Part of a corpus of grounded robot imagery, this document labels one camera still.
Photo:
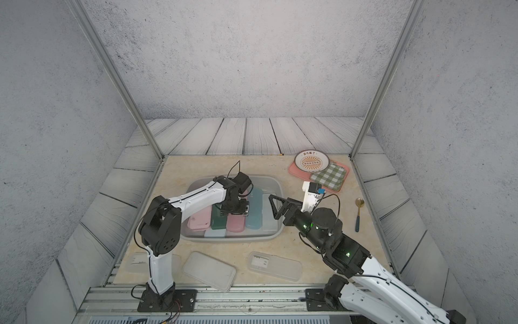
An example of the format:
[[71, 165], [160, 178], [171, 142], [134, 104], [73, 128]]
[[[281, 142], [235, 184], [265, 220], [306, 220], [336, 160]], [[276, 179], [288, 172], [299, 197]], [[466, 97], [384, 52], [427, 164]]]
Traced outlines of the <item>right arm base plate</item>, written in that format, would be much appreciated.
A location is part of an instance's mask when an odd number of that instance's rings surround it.
[[339, 302], [340, 296], [339, 292], [329, 292], [323, 288], [309, 288], [305, 290], [305, 296], [299, 301], [306, 303], [307, 311], [353, 312]]

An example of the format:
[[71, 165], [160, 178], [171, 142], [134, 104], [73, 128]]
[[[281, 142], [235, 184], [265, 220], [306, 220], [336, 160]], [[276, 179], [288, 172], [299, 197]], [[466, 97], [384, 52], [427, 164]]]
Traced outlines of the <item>dark green pencil case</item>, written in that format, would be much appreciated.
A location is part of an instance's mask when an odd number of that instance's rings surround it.
[[212, 206], [210, 229], [212, 230], [225, 230], [227, 226], [228, 213], [222, 211], [217, 205]]

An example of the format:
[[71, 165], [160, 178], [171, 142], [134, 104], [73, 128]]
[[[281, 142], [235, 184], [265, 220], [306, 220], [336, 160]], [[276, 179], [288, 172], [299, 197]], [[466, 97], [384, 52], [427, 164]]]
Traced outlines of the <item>clear case with label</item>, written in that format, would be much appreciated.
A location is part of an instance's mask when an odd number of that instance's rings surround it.
[[252, 272], [285, 279], [290, 282], [298, 282], [302, 276], [302, 264], [299, 261], [262, 252], [251, 252], [247, 266]]

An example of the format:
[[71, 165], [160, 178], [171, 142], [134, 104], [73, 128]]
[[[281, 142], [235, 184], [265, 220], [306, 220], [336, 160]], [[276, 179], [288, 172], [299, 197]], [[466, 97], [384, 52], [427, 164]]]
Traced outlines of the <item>translucent pink pencil case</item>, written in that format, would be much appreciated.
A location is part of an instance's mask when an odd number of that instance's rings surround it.
[[227, 216], [226, 230], [231, 233], [241, 233], [246, 227], [246, 217], [243, 215]]

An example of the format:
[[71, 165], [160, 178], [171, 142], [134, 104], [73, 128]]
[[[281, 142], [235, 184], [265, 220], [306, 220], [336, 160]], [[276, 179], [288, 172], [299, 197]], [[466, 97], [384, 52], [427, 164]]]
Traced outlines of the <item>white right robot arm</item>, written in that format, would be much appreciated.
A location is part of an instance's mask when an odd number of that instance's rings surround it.
[[360, 313], [376, 323], [466, 323], [458, 310], [444, 310], [406, 286], [361, 244], [342, 231], [332, 209], [292, 198], [268, 197], [276, 220], [293, 226], [335, 274], [323, 289], [332, 309]]

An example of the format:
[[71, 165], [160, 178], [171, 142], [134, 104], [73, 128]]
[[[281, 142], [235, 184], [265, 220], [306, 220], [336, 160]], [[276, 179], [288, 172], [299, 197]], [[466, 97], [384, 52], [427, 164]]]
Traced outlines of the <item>pale pink pencil case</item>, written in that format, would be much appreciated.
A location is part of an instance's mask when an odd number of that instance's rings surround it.
[[205, 231], [210, 228], [212, 206], [194, 213], [188, 220], [187, 227], [193, 232]]

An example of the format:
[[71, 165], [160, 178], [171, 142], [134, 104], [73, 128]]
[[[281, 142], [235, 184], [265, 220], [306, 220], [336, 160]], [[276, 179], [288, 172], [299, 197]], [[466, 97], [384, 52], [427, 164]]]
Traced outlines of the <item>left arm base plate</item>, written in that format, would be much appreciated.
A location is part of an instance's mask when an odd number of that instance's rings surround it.
[[146, 287], [137, 307], [139, 313], [192, 313], [196, 303], [197, 290], [173, 289], [158, 295]]

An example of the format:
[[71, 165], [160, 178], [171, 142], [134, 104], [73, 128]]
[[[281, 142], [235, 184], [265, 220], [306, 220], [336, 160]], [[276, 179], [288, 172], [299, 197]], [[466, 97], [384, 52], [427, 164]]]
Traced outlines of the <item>teal pencil case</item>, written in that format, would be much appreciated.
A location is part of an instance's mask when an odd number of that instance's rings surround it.
[[246, 227], [259, 230], [263, 226], [263, 191], [254, 188], [248, 195], [249, 212], [246, 216]]

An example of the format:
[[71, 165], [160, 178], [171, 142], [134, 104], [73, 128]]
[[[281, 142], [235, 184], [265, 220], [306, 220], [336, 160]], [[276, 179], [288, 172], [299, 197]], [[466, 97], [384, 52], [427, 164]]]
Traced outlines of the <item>grey plastic storage box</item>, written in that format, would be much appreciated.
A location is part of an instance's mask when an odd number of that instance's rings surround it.
[[[263, 194], [270, 193], [279, 196], [283, 191], [280, 183], [275, 179], [268, 176], [252, 176], [251, 177], [254, 188], [260, 188]], [[205, 231], [193, 232], [188, 227], [188, 220], [182, 223], [181, 237], [185, 240], [191, 240], [193, 242], [213, 242], [213, 243], [231, 243], [231, 242], [260, 242], [266, 240], [272, 240], [276, 238], [284, 229], [284, 225], [281, 220], [278, 221], [278, 231], [275, 233], [264, 233], [262, 228], [260, 229], [248, 229], [241, 233], [231, 233], [226, 230], [225, 238], [204, 238]]]

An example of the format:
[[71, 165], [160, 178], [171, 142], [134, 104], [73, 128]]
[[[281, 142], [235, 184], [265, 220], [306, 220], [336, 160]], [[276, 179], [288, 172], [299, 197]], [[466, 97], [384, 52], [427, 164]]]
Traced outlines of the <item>light blue pencil case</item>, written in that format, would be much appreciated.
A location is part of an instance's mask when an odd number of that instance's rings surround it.
[[207, 229], [204, 238], [225, 238], [226, 229]]

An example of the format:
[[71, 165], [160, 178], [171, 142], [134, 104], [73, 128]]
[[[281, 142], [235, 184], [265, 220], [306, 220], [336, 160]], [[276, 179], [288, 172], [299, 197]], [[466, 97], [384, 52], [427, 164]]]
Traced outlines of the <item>grey pencil case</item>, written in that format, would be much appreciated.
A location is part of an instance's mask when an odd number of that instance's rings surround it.
[[230, 290], [237, 274], [235, 267], [201, 252], [191, 253], [182, 272], [221, 292]]

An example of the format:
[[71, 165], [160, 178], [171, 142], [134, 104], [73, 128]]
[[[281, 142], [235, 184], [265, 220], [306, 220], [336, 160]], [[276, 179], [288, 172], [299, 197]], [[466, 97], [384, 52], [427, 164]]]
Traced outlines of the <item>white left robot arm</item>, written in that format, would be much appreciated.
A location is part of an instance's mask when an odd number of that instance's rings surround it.
[[214, 204], [220, 204], [225, 213], [243, 215], [248, 209], [245, 191], [251, 186], [249, 176], [240, 172], [233, 178], [217, 176], [207, 185], [178, 197], [152, 199], [138, 227], [143, 249], [148, 253], [147, 286], [152, 293], [162, 296], [174, 291], [172, 250], [179, 243], [182, 223]]

